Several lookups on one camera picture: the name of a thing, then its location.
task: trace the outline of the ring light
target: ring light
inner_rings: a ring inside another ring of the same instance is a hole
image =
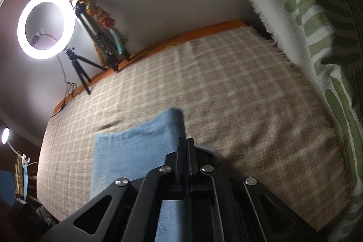
[[[25,34],[25,24],[30,12],[42,2],[54,3],[62,12],[64,19],[64,31],[61,38],[49,49],[36,49],[28,41]],[[23,51],[32,58],[47,59],[55,56],[69,43],[74,30],[75,14],[69,0],[31,0],[20,15],[18,23],[18,40]]]

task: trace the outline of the blue towel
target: blue towel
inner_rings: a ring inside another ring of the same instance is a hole
[[[153,120],[118,134],[96,137],[91,174],[91,198],[119,177],[136,180],[161,166],[185,138],[183,113],[167,109]],[[182,241],[185,211],[182,201],[163,200],[155,241]]]

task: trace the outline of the beige checkered blanket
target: beige checkered blanket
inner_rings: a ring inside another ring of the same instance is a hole
[[[305,79],[250,27],[193,40],[139,61],[51,118],[38,198],[59,220],[89,200],[94,138],[180,108],[187,136],[233,174],[257,177],[316,229],[348,202],[336,135]]]

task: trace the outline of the black metal bracket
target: black metal bracket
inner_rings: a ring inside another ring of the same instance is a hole
[[[115,181],[38,241],[154,241],[162,200],[185,202],[186,241],[327,241],[255,178],[225,176],[193,139],[181,138],[165,165]]]

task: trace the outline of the green striped fabric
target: green striped fabric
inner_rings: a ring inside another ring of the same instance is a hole
[[[342,241],[363,212],[363,0],[251,0],[278,46],[330,112],[343,144],[352,191],[329,236]]]

